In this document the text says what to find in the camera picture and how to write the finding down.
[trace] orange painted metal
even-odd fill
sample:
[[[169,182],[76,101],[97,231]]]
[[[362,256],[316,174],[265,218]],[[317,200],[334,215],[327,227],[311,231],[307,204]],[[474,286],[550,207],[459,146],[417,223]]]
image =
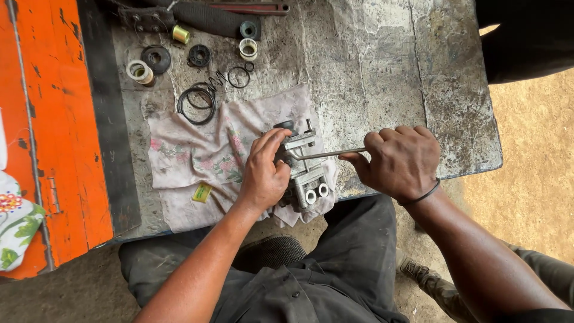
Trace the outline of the orange painted metal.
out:
[[[32,172],[30,132],[26,96],[22,88],[18,47],[14,26],[10,22],[7,6],[0,6],[0,109],[6,142],[8,144],[8,165],[5,171],[20,184],[22,195],[35,201],[36,185]],[[47,265],[44,258],[46,246],[42,243],[42,233],[36,232],[26,250],[23,263],[13,271],[1,272],[1,275],[14,279],[36,276]]]
[[[111,239],[113,229],[76,2],[18,0],[16,4],[25,86],[29,104],[33,106],[32,129],[36,139],[40,197],[47,214],[51,246],[48,256],[55,268]],[[0,15],[2,20],[8,17],[7,13]],[[9,21],[8,24],[6,30],[12,30],[14,37],[13,27]],[[14,75],[21,74],[16,62],[17,57],[10,64],[6,63],[18,67],[18,71],[5,73],[11,80],[4,84],[20,87],[19,103],[24,105],[21,82],[14,79]],[[9,95],[17,97],[15,91]],[[11,151],[9,163],[17,158]],[[11,168],[8,173],[22,172],[30,177],[30,156],[28,164],[21,165],[17,171]],[[30,185],[30,179],[26,180],[21,183]],[[37,244],[41,245],[41,239],[34,237],[30,252],[24,257],[24,261],[30,263],[22,264],[16,270],[28,266],[37,269],[32,259],[40,257],[36,252]]]

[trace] white cloth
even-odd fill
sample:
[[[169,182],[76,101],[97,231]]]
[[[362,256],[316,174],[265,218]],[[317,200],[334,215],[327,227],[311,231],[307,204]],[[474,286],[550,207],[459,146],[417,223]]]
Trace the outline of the white cloth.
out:
[[[0,271],[20,266],[46,211],[22,197],[16,180],[0,171]]]
[[[251,143],[274,124],[293,120],[296,129],[306,129],[306,119],[318,125],[307,85],[301,84],[272,97],[223,103],[207,125],[194,126],[182,115],[170,111],[148,118],[151,143],[153,188],[160,193],[164,220],[173,232],[189,231],[217,223],[237,198],[243,168]],[[322,152],[323,141],[317,130],[312,153]],[[274,207],[260,216],[273,213],[283,226],[307,223],[329,211],[337,201],[334,192],[338,169],[333,160],[322,162],[331,193],[319,199],[311,212],[296,213],[291,206]],[[213,187],[206,203],[191,200],[203,182]]]

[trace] hand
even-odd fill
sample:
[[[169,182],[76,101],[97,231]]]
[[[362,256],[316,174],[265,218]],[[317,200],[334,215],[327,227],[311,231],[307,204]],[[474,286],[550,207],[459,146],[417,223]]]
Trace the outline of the hand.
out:
[[[413,201],[435,186],[440,147],[427,128],[384,128],[368,133],[364,146],[371,154],[370,163],[359,153],[345,153],[339,159],[353,164],[366,186],[399,203]]]
[[[237,203],[261,214],[279,202],[289,184],[291,168],[282,160],[273,164],[273,159],[283,139],[290,135],[291,130],[275,128],[253,141]]]

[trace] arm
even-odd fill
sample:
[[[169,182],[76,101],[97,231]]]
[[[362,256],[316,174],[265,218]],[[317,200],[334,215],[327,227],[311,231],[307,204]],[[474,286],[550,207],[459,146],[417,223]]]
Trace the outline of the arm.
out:
[[[281,141],[291,134],[273,129],[253,141],[239,197],[197,248],[174,270],[134,322],[209,322],[225,277],[243,239],[287,189],[290,168],[273,164]]]
[[[439,144],[429,130],[400,126],[364,139],[371,162],[352,153],[361,181],[398,202],[414,201],[436,184]],[[532,309],[569,309],[497,238],[464,214],[441,188],[406,210],[442,252],[464,303],[482,322]]]

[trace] white plastic bushing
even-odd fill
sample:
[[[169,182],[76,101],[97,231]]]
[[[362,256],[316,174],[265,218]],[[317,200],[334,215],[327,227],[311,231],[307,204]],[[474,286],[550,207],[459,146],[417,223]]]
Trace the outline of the white plastic bushing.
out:
[[[305,193],[305,202],[307,202],[308,204],[313,204],[315,203],[316,200],[317,200],[317,194],[315,194],[315,191],[308,190]]]
[[[253,53],[246,53],[247,47],[253,49]],[[251,38],[244,38],[239,42],[239,55],[246,61],[254,61],[257,58],[257,43]]]
[[[329,195],[329,187],[325,183],[321,183],[321,185],[319,185],[318,191],[320,197],[326,197]]]
[[[149,66],[139,59],[134,59],[126,65],[126,73],[130,79],[139,84],[146,85],[153,81],[153,71]]]

